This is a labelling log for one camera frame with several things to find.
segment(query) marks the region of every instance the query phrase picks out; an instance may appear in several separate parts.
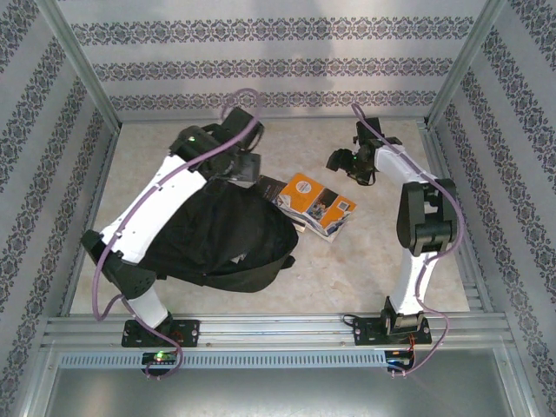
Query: black backpack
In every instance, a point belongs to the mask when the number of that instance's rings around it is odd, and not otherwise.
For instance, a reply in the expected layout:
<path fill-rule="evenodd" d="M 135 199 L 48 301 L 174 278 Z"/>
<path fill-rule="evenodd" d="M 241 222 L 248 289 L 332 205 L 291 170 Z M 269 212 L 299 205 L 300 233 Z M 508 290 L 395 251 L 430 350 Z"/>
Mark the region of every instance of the black backpack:
<path fill-rule="evenodd" d="M 226 291 L 254 293 L 291 267 L 294 225 L 255 187 L 209 181 L 164 225 L 137 265 Z"/>

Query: beige floor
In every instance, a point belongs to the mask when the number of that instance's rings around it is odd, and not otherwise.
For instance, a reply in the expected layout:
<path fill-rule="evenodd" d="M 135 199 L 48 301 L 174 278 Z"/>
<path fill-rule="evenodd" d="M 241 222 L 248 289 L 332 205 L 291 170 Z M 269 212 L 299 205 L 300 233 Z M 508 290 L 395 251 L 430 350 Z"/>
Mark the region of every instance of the beige floor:
<path fill-rule="evenodd" d="M 124 124 L 109 172 L 95 230 L 114 221 L 159 168 L 167 147 L 192 122 Z M 266 134 L 257 151 L 262 173 L 287 181 L 295 172 L 322 182 L 358 203 L 353 218 L 331 244 L 310 231 L 301 235 L 293 255 L 295 265 L 281 271 L 275 282 L 255 294 L 227 293 L 169 279 L 156 284 L 162 302 L 173 313 L 301 314 L 380 311 L 394 288 L 401 259 L 395 233 L 400 190 L 377 175 L 373 187 L 358 186 L 342 172 L 325 168 L 338 148 L 351 148 L 355 120 L 265 120 Z M 382 130 L 400 138 L 410 155 L 427 168 L 414 121 L 384 121 Z M 83 265 L 72 313 L 91 313 L 90 285 L 94 265 Z M 116 294 L 102 280 L 101 306 Z M 433 272 L 425 301 L 444 311 L 467 311 L 468 305 L 453 257 L 441 260 Z M 114 312 L 122 313 L 121 305 Z"/>

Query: booklet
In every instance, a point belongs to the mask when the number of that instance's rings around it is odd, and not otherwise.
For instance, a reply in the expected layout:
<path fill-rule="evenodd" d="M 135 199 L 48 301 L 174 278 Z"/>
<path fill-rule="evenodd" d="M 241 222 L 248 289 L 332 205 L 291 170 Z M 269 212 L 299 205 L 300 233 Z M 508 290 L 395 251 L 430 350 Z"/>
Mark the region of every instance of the booklet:
<path fill-rule="evenodd" d="M 276 197 L 276 205 L 329 242 L 338 235 L 356 207 L 343 195 L 301 173 L 295 174 L 283 188 Z"/>
<path fill-rule="evenodd" d="M 265 175 L 259 175 L 257 184 L 255 184 L 255 189 L 259 192 L 260 195 L 262 195 L 264 199 L 276 204 L 276 197 L 286 186 L 287 184 L 284 181 L 276 180 Z M 305 231 L 305 222 L 293 219 L 291 217 L 290 219 L 298 232 L 303 233 Z"/>

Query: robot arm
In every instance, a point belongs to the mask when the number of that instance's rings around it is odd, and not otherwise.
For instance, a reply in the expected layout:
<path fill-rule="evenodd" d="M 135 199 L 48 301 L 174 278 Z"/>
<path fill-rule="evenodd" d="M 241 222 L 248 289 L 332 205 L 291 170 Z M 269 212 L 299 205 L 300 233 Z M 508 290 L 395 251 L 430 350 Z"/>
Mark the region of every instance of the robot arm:
<path fill-rule="evenodd" d="M 171 320 L 171 316 L 153 287 L 155 280 L 161 276 L 156 271 L 141 268 L 140 262 L 169 219 L 194 193 L 204 187 L 207 180 L 218 176 L 236 182 L 256 181 L 261 158 L 252 154 L 249 146 L 257 136 L 260 139 L 263 126 L 257 123 L 251 133 L 233 147 L 197 166 L 179 171 L 163 185 L 159 182 L 185 162 L 237 137 L 252 119 L 242 109 L 235 108 L 222 125 L 211 124 L 204 128 L 191 126 L 183 130 L 170 146 L 162 166 L 131 205 L 102 233 L 88 230 L 82 238 L 89 256 L 98 264 L 104 249 L 116 233 L 117 240 L 103 263 L 102 272 L 120 290 L 137 316 L 151 328 L 158 328 L 167 318 Z M 153 187 L 156 191 L 148 196 Z M 118 232 L 132 210 L 134 213 L 125 228 Z"/>
<path fill-rule="evenodd" d="M 378 118 L 365 121 L 381 134 Z M 457 235 L 457 216 L 452 204 L 429 180 L 436 181 L 452 196 L 455 196 L 455 185 L 450 179 L 437 179 L 428 174 L 407 154 L 398 138 L 386 140 L 391 147 L 357 122 L 355 150 L 335 151 L 327 167 L 334 171 L 344 169 L 360 185 L 372 185 L 370 178 L 379 172 L 401 189 L 396 225 L 403 247 L 400 275 L 393 293 L 387 297 L 382 319 L 387 334 L 403 334 L 418 331 L 424 317 L 415 293 L 421 270 L 427 264 L 419 287 L 422 299 L 436 263 L 429 260 L 446 251 L 448 243 Z"/>

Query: patterned wallpaper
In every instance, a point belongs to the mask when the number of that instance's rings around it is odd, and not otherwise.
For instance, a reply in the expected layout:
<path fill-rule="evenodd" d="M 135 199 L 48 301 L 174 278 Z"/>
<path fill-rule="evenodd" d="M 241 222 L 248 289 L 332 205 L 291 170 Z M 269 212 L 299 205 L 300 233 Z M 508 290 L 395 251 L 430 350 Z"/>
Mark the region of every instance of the patterned wallpaper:
<path fill-rule="evenodd" d="M 0 1 L 0 416 L 57 315 L 113 135 L 32 1 Z"/>
<path fill-rule="evenodd" d="M 484 0 L 61 1 L 126 120 L 212 117 L 229 93 L 267 116 L 425 116 Z"/>
<path fill-rule="evenodd" d="M 491 297 L 556 415 L 556 10 L 505 5 L 436 126 Z"/>

